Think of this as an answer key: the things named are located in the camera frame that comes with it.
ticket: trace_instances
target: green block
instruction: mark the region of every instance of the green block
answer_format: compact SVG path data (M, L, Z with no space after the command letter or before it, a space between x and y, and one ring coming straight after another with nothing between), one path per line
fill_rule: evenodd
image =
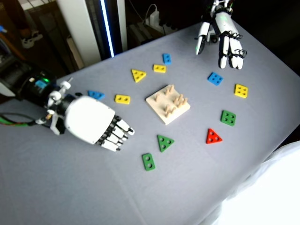
M157 137L158 137L158 144L161 152L164 152L175 142L173 139L162 135L157 135Z
M155 169L154 161L150 153L142 155L142 160L144 161L144 166L147 171Z
M234 113L223 110L221 122L233 127L235 124L235 119L236 115Z

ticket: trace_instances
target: wooden peg board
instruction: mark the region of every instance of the wooden peg board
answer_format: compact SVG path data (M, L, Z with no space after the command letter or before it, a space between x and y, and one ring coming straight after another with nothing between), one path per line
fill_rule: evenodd
M154 110L154 112L161 118L161 120L168 125L173 120L181 116L183 113L185 113L187 110L190 109L189 103L186 103L182 105L181 107L177 107L177 105L174 104L174 100L179 97L179 93L174 89L171 93L168 95L165 94L165 92L171 87L171 85L165 86L163 89L155 92L153 95L146 98L146 102L151 106L151 108ZM175 111L169 115L169 117L166 117L165 108L169 105L170 109L172 110L174 107L176 107Z

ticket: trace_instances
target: red triangle block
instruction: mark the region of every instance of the red triangle block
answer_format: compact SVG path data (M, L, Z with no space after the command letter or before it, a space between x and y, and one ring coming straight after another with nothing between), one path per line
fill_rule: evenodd
M219 135L217 135L216 132L214 132L212 129L209 128L207 133L206 143L213 144L221 141L223 141L223 139Z

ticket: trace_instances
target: yellow block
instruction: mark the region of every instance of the yellow block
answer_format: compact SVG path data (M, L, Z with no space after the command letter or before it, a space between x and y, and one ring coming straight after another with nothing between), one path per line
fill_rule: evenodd
M242 98L247 98L247 96L248 96L248 88L245 87L245 86L243 86L243 85L236 84L235 85L234 94L236 96L239 96L239 97L242 97Z
M130 104L130 96L128 95L116 95L116 98L114 99L116 103L120 104Z
M145 78L147 75L146 72L135 70L135 69L132 69L131 72L136 83L138 83L141 79Z
M154 64L153 71L158 72L158 73L165 73L165 72L167 72L167 67L164 65Z

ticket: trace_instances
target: blue light strip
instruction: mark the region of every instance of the blue light strip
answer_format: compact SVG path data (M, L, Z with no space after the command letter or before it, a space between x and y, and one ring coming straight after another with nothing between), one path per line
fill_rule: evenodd
M100 0L100 2L101 2L101 8L102 8L102 13L103 13L103 18L104 18L104 24L105 24L106 33L107 33L109 50L111 51L111 56L113 58L114 57L113 44L112 44L112 39L111 39L111 33L109 31L109 26L108 26L108 19L107 19L107 14L106 14L105 2L104 2L104 0Z

